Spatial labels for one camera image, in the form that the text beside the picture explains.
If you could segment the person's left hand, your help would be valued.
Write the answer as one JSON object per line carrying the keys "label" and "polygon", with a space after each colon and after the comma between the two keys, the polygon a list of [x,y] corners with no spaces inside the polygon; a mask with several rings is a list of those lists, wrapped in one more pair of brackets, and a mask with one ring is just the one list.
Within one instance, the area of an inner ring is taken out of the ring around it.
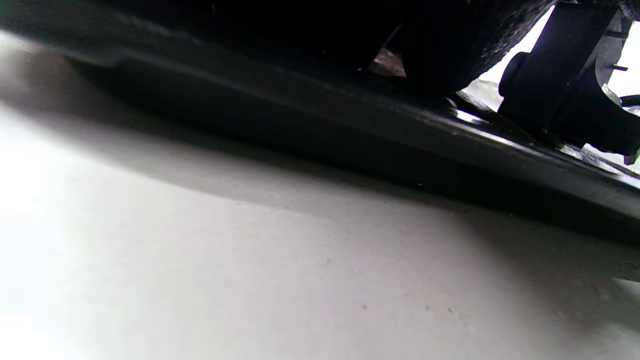
{"label": "person's left hand", "polygon": [[149,17],[200,30],[228,26],[365,68],[387,48],[410,84],[456,92],[499,63],[553,0],[125,0]]}

